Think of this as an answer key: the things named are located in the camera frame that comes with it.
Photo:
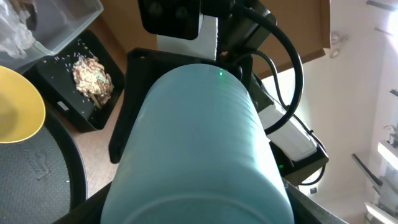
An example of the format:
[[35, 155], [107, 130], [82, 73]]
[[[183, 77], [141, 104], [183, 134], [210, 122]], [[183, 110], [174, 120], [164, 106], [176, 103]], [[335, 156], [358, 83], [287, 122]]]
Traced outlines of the black rectangular tray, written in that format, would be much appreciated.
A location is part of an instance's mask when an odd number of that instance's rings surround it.
[[[79, 58], [98, 58], [114, 88], [103, 106], [76, 88], [73, 66]], [[46, 56], [24, 73], [43, 99], [56, 107], [79, 131], [103, 129], [123, 89], [124, 74], [90, 30], [82, 32], [56, 56]]]

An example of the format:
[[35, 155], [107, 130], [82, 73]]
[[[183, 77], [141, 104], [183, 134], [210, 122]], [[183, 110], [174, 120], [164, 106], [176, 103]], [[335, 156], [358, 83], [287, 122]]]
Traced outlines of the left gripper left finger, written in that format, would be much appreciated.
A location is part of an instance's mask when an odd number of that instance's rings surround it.
[[110, 186], [111, 183], [53, 224], [100, 224], [101, 213]]

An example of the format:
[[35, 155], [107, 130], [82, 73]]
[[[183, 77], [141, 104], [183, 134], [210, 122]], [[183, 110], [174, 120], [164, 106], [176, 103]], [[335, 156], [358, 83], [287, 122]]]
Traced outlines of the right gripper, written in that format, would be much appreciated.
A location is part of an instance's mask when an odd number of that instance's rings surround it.
[[133, 49], [127, 54], [123, 104], [108, 146], [110, 161], [113, 164], [117, 164], [121, 160], [139, 110], [152, 85], [165, 73], [177, 67], [194, 63], [223, 68], [232, 73], [246, 89], [250, 87], [252, 70], [246, 63], [223, 63], [170, 52], [143, 48]]

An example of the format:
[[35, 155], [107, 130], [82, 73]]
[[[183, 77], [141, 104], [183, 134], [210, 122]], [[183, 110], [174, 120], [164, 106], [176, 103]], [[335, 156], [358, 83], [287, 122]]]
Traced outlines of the clear plastic bin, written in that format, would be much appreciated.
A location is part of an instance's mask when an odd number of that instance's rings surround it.
[[27, 57], [16, 59], [1, 53], [1, 65], [23, 72], [46, 56], [57, 55], [83, 32], [103, 11], [100, 0], [36, 0], [36, 41], [26, 50]]

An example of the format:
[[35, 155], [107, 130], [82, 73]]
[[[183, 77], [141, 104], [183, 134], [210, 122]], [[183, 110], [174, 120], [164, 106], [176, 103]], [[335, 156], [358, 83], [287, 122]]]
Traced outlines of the white napkin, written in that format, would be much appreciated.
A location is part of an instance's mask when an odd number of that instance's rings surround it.
[[26, 58], [36, 41], [37, 5], [34, 0], [1, 0], [1, 51], [10, 57]]

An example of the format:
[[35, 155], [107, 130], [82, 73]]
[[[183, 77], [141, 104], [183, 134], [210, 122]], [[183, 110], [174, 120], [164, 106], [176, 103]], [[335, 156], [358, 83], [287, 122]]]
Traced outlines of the blue cup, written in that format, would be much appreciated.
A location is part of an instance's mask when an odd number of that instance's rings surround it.
[[113, 140], [123, 150], [101, 223], [294, 222], [249, 93], [220, 67], [162, 75]]

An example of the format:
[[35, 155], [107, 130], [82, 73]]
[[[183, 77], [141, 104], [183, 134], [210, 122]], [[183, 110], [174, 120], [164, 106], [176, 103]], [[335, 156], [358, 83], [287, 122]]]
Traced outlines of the food scraps pile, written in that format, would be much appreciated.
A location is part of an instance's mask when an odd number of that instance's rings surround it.
[[73, 64], [72, 74], [76, 89], [93, 100], [97, 108], [101, 109], [111, 98], [114, 89], [111, 76], [96, 57], [79, 56]]

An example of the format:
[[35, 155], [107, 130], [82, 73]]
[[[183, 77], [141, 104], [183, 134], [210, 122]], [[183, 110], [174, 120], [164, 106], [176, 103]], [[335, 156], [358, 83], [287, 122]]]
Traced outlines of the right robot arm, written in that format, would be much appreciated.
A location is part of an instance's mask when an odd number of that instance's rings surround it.
[[251, 1], [140, 1], [139, 10], [148, 32], [186, 40], [198, 37], [203, 16], [249, 19], [284, 46], [295, 71], [295, 90], [290, 105], [265, 106], [265, 118], [258, 123], [257, 104], [271, 97], [265, 90], [249, 94], [251, 86], [261, 85], [245, 62], [253, 50], [204, 59], [136, 48], [127, 56], [124, 100], [108, 146], [112, 163], [121, 160], [131, 133], [155, 145], [156, 164], [171, 158], [186, 171], [195, 161], [207, 169], [210, 161], [223, 165], [234, 152], [245, 155], [256, 145], [254, 131], [264, 139], [288, 123], [302, 125], [295, 115], [304, 83], [299, 53]]

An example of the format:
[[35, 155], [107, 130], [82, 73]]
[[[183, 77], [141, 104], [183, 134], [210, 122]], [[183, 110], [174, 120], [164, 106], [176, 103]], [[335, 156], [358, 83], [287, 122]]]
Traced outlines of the round black tray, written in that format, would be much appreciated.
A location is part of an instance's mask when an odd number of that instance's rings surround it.
[[1, 223], [53, 223], [86, 199], [80, 151], [51, 109], [34, 136], [1, 145]]

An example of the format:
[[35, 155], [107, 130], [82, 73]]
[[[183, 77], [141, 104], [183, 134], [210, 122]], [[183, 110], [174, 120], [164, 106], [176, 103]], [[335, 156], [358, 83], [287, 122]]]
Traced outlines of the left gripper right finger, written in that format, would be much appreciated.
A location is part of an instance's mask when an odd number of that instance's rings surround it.
[[295, 224], [348, 224], [282, 179], [294, 213]]

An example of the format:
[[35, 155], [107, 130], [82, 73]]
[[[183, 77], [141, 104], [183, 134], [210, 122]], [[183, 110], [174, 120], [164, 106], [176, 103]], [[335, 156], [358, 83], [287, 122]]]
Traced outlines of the yellow bowl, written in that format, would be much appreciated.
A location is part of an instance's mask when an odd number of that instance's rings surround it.
[[1, 143], [31, 138], [43, 126], [45, 104], [35, 86], [21, 74], [1, 67]]

